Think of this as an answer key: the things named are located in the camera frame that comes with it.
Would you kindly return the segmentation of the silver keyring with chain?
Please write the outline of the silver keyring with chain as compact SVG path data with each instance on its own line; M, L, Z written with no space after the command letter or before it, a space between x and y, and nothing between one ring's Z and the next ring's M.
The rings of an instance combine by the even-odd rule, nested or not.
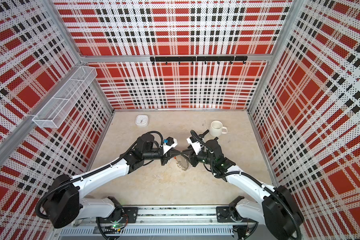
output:
M183 171L186 171L189 168L189 162L182 155L176 156L174 159L177 162L177 166Z

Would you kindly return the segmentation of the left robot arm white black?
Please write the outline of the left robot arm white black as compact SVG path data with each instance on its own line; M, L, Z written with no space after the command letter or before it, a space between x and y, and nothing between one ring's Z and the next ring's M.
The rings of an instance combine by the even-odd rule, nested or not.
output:
M37 217L49 220L56 229L86 218L107 218L121 205L113 198L88 199L87 195L106 183L126 176L148 161L159 160L165 165L180 154L178 141L164 139L158 131L149 131L140 137L117 159L89 172L69 177L57 177L48 192L37 202Z

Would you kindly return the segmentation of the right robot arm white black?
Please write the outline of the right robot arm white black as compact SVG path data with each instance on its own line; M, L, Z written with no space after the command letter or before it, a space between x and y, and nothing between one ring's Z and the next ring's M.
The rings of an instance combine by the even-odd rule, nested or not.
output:
M236 163L224 156L218 138L204 141L205 134L197 134L194 130L187 139L189 147L182 151L184 158L193 166L203 164L214 178L232 184L253 201L237 197L230 204L229 215L232 220L244 218L265 225L278 240L301 240L300 226L304 216L292 196L284 186L272 186L261 182L242 170Z

